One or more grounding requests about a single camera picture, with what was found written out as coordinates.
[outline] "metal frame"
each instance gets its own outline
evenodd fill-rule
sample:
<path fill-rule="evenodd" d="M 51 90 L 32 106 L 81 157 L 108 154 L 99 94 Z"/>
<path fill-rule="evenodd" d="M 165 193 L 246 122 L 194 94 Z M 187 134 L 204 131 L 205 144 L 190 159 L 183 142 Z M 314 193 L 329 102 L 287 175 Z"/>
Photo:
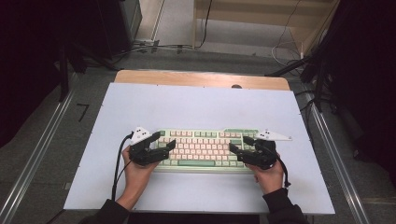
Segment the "metal frame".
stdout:
<path fill-rule="evenodd" d="M 74 87 L 77 85 L 78 81 L 78 75 L 74 73 L 72 76 L 72 85 L 70 92 L 66 95 L 64 101 L 57 105 L 49 121 L 49 124 L 47 125 L 45 131 L 40 137 L 40 140 L 35 146 L 35 150 L 33 151 L 29 161 L 26 162 L 23 171 L 21 172 L 17 181 L 14 183 L 14 186 L 11 188 L 11 191 L 6 198 L 6 201 L 1 208 L 0 223 L 11 223 L 11 220 L 14 217 L 24 194 L 26 193 L 30 183 L 32 182 L 33 177 L 35 176 L 35 172 L 37 171 L 40 162 L 42 161 L 47 152 L 51 139 L 55 134 L 59 124 L 61 123 L 67 107 L 69 107 L 70 101 L 75 93 Z"/>
<path fill-rule="evenodd" d="M 307 94 L 306 98 L 308 101 L 313 99 L 310 94 Z M 361 198 L 359 197 L 359 194 L 355 189 L 355 186 L 349 176 L 347 168 L 345 167 L 344 162 L 338 152 L 338 148 L 334 143 L 334 140 L 332 139 L 332 135 L 326 124 L 326 120 L 323 115 L 318 112 L 318 109 L 315 105 L 312 105 L 312 110 L 315 122 L 318 125 L 320 135 L 323 139 L 327 152 L 329 153 L 330 159 L 332 161 L 332 166 L 338 176 L 340 185 L 343 188 L 344 194 L 346 196 L 346 201 L 349 204 L 352 215 L 355 218 L 356 223 L 369 224 L 370 220 L 364 210 Z"/>

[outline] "black sleeve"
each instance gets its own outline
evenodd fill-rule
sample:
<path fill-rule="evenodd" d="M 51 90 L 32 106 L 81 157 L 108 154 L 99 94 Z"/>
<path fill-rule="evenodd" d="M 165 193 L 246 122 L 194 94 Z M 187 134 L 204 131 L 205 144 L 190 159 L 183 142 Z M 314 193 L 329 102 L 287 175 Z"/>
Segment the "black sleeve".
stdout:
<path fill-rule="evenodd" d="M 128 210 L 118 203 L 107 199 L 96 215 L 82 219 L 79 224 L 122 224 L 128 215 Z"/>
<path fill-rule="evenodd" d="M 276 190 L 262 197 L 270 210 L 267 216 L 270 224 L 308 224 L 301 208 L 291 203 L 285 189 Z"/>

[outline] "person's right hand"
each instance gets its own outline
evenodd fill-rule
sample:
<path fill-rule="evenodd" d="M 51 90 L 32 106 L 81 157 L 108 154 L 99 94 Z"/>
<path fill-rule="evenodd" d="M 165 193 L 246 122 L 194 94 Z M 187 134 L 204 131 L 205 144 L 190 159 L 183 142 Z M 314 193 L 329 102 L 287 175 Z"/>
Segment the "person's right hand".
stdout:
<path fill-rule="evenodd" d="M 274 166 L 268 170 L 262 170 L 260 167 L 255 165 L 245 165 L 254 172 L 256 183 L 260 184 L 262 193 L 268 194 L 282 188 L 283 169 L 279 161 L 276 161 Z"/>

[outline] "white table surface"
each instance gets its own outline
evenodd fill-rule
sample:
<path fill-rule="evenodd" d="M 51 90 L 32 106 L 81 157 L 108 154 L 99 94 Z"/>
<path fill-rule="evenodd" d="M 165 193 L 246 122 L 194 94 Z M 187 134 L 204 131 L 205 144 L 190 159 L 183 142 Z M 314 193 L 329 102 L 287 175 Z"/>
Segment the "white table surface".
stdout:
<path fill-rule="evenodd" d="M 125 83 L 109 85 L 64 209 L 100 209 L 110 198 L 120 142 L 136 126 L 152 133 L 161 128 L 253 128 L 292 136 L 292 141 L 276 142 L 289 171 L 291 201 L 305 214 L 334 214 L 292 91 Z M 122 177 L 118 196 L 124 183 Z M 233 174 L 153 173 L 134 210 L 268 213 L 253 175 Z"/>

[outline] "keyboard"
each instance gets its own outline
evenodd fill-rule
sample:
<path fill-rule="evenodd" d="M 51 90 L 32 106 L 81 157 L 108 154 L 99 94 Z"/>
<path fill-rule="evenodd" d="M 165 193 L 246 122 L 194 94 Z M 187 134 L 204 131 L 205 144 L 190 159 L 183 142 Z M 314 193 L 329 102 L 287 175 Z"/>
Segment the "keyboard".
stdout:
<path fill-rule="evenodd" d="M 161 137 L 154 147 L 165 145 L 176 139 L 176 147 L 169 152 L 169 159 L 161 161 L 156 172 L 181 173 L 251 173 L 244 163 L 237 160 L 229 150 L 229 143 L 240 149 L 250 150 L 243 144 L 243 136 L 254 138 L 259 130 L 225 129 L 214 130 L 171 130 L 161 129 Z"/>

